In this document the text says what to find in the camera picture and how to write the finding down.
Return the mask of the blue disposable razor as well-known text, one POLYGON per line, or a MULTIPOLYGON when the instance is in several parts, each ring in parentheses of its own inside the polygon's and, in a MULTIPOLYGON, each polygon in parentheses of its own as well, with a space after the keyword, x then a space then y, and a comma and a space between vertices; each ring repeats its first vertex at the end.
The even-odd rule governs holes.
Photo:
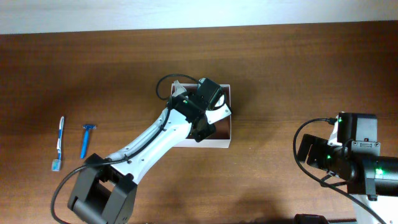
POLYGON ((94 124, 84 124, 83 129, 85 130, 84 136, 83 136, 83 142, 81 145, 81 152, 80 152, 80 158, 84 159, 86 156, 87 152, 87 147, 88 147, 88 141, 90 138, 90 131, 92 129, 96 129, 96 125, 94 124))

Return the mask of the blue white toothbrush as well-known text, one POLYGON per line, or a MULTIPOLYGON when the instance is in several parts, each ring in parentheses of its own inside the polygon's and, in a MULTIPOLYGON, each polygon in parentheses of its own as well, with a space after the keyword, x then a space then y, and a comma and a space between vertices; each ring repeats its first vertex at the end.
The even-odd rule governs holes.
POLYGON ((59 172, 62 166, 62 136, 63 136, 63 127, 64 127, 65 117, 62 116, 60 118, 59 126, 58 126, 58 139, 57 139, 57 155, 58 157, 52 161, 52 171, 59 172))

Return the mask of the clear spray bottle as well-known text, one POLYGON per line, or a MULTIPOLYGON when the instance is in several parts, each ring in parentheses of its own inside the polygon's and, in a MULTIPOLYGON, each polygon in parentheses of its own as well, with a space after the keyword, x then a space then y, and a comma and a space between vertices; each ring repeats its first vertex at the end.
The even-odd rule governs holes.
POLYGON ((186 88, 183 85, 181 85, 181 83, 178 80, 175 80, 173 84, 174 84, 174 92, 172 93, 173 97, 181 95, 182 93, 185 93, 187 91, 186 88))

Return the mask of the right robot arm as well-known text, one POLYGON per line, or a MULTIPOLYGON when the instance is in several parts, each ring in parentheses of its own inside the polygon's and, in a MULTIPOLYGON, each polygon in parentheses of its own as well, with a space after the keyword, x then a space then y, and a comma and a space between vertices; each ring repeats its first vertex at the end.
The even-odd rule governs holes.
POLYGON ((328 139, 293 138, 300 170, 352 201, 355 223, 397 223, 397 158, 380 155, 376 115, 340 112, 322 121, 333 126, 328 139))

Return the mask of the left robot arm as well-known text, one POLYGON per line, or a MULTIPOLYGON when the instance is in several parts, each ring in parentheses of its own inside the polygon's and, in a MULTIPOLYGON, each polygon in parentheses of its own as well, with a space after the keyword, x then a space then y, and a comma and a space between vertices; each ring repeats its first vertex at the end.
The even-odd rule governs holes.
POLYGON ((196 91, 174 83, 165 109, 133 142, 109 156, 92 154, 79 171, 67 207, 85 223, 127 223, 137 187, 171 148, 191 137, 202 142, 216 133, 216 122, 231 115, 221 85, 208 78, 196 91))

